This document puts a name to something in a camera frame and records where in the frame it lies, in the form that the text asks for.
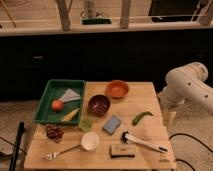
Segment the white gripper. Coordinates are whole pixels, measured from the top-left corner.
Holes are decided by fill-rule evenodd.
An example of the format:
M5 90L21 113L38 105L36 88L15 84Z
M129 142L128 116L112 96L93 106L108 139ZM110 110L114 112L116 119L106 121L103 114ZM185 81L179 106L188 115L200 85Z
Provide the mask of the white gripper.
M161 91L158 95L159 104L161 107L163 124L168 126L169 119L172 123L176 117L177 112L171 111L174 107L182 105L185 102L185 99L179 95L177 92L172 90Z

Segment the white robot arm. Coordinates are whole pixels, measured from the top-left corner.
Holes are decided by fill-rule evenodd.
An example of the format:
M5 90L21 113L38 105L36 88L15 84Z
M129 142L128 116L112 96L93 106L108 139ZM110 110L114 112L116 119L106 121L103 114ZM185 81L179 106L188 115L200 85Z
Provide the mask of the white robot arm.
M174 68L166 74L166 86L157 95L166 127L176 116L173 108L183 104L186 99L213 115L213 88L205 84L207 78L207 67L200 62Z

